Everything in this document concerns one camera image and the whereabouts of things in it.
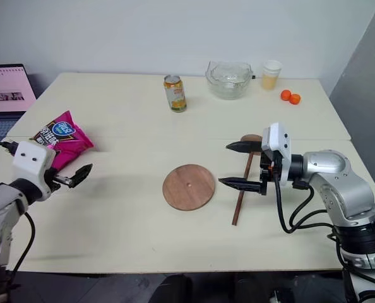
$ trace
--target pink snack bag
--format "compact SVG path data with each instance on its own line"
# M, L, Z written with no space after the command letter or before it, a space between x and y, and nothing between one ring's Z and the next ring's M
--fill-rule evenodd
M58 171L84 150L93 147L82 129L73 122L69 110L48 123L32 139L56 151L52 167Z

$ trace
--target wooden cutting board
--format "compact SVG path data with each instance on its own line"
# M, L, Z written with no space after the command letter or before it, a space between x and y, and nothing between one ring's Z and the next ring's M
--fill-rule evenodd
M174 169L165 178L162 193L168 204L177 210L197 210L214 194L215 181L207 169L187 164Z

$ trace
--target orange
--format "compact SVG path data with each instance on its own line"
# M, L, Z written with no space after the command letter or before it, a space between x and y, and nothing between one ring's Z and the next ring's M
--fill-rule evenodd
M301 101L301 96L297 93L293 93L290 97L291 104L298 104Z
M282 100L284 101L289 101L290 97L291 97L291 92L289 90L284 90L280 94L280 98L282 98Z

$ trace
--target clear glass bowl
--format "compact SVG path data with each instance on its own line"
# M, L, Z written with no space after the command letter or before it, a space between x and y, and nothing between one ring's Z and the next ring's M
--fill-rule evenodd
M251 66L243 62L208 63L206 78L210 90L218 97L233 100L241 97L252 79Z

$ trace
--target floor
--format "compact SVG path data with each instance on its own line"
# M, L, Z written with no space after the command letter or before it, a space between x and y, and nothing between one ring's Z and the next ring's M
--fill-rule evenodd
M276 287L291 288L296 303L345 302L339 272L250 273L268 294ZM190 273L194 303L229 303L234 273ZM145 303L166 274L57 275L19 272L12 303Z

